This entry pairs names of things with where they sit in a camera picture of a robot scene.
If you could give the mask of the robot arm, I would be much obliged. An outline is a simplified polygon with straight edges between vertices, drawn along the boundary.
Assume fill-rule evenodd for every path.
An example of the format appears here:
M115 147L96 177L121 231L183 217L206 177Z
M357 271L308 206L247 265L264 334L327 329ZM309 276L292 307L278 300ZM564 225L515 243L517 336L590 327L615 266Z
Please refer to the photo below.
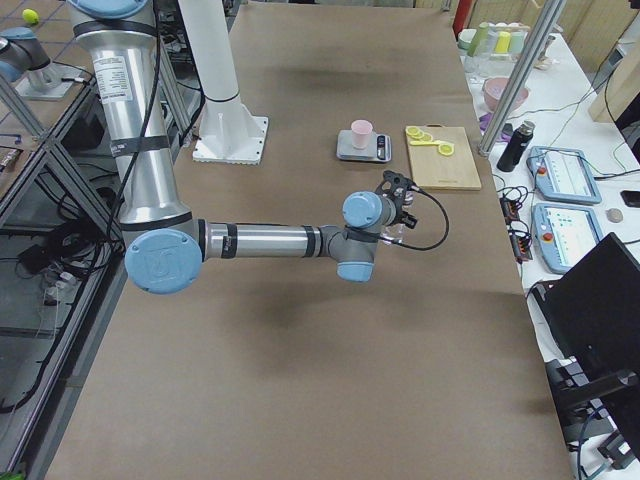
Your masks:
M338 275L365 282L374 268L381 231L414 226L403 208L409 178L385 171L374 191L349 195L343 226L211 223L193 216L178 195L159 94L161 35L150 1L72 1L74 36L90 54L117 161L121 192L115 204L130 280L154 294L190 286L210 258L329 257ZM180 6L200 77L205 131L198 154L206 160L256 164L268 121L243 105L218 2Z
M1 32L1 76L17 83L21 97L46 101L60 100L72 85L86 81L79 67L55 63L26 27Z

